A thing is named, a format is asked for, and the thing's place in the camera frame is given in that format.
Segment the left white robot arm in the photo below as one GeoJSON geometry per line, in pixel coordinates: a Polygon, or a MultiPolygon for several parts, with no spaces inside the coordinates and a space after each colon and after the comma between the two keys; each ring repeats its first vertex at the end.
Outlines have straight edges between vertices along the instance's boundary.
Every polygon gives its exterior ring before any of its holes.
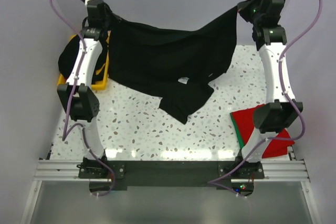
{"type": "Polygon", "coordinates": [[[69,78],[65,84],[57,87],[66,113],[62,140],[67,138],[74,127],[80,127],[85,149],[84,160],[102,163],[105,150],[97,128],[100,104],[91,86],[97,61],[104,49],[102,43],[107,40],[111,11],[103,0],[86,0],[85,5],[88,26],[83,27],[78,34],[79,50],[69,78]]]}

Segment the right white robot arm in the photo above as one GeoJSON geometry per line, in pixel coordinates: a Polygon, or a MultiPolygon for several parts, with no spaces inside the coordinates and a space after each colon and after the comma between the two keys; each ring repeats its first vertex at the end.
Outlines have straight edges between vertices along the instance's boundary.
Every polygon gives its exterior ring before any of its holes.
{"type": "Polygon", "coordinates": [[[286,0],[246,0],[240,2],[240,16],[252,24],[252,38],[262,61],[266,80],[266,102],[253,113],[253,132],[241,148],[242,159],[258,163],[271,140],[288,128],[302,112],[291,89],[286,56],[287,37],[278,24],[286,0]]]}

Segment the black t shirt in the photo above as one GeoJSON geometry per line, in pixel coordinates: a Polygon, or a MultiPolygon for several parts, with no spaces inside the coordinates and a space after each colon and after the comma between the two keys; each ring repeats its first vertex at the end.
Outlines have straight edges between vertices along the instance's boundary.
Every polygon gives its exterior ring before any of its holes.
{"type": "Polygon", "coordinates": [[[237,8],[195,31],[162,29],[115,18],[110,28],[109,77],[159,97],[159,107],[185,124],[226,73],[237,44],[237,8]]]}

